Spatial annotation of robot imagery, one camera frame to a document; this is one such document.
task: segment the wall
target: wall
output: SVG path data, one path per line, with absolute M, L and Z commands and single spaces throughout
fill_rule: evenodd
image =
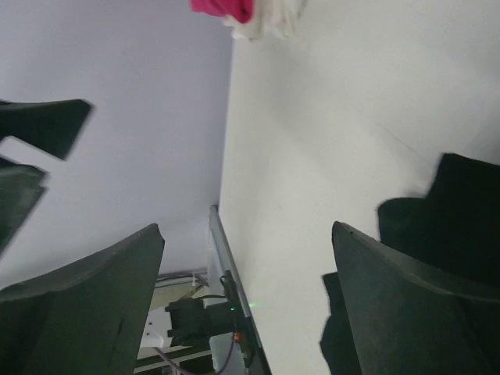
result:
M 0 262 L 0 286 L 111 245 L 151 222 L 163 273 L 206 266 L 217 202 L 230 32 L 189 1 L 0 5 L 0 98 L 96 105 L 60 162 L 17 141 L 0 153 L 51 172 L 49 192 Z

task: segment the pink fabric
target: pink fabric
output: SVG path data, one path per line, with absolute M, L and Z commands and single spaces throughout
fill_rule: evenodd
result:
M 232 16 L 239 23 L 247 23 L 253 16 L 254 0 L 191 0 L 193 12 L 210 16 Z

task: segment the table surface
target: table surface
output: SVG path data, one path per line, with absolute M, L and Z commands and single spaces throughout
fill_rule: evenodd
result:
M 499 11 L 310 1 L 289 41 L 235 42 L 220 216 L 273 373 L 329 373 L 335 220 L 376 237 L 441 152 L 500 161 Z

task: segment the purple cable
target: purple cable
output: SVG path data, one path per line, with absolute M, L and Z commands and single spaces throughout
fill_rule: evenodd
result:
M 226 369 L 227 365 L 229 364 L 229 358 L 231 358 L 231 353 L 233 352 L 233 348 L 234 348 L 234 340 L 231 340 L 231 347 L 229 348 L 229 353 L 227 354 L 226 361 L 224 361 L 224 364 L 220 368 L 220 370 L 216 372 L 216 375 L 220 375 Z M 166 354 L 162 351 L 162 349 L 160 348 L 154 348 L 154 349 L 156 350 L 156 352 L 158 352 L 158 355 L 162 357 L 162 359 L 165 362 L 167 362 L 175 370 L 179 371 L 183 375 L 196 375 L 195 373 L 190 373 L 189 371 L 181 369 L 172 359 L 166 356 Z

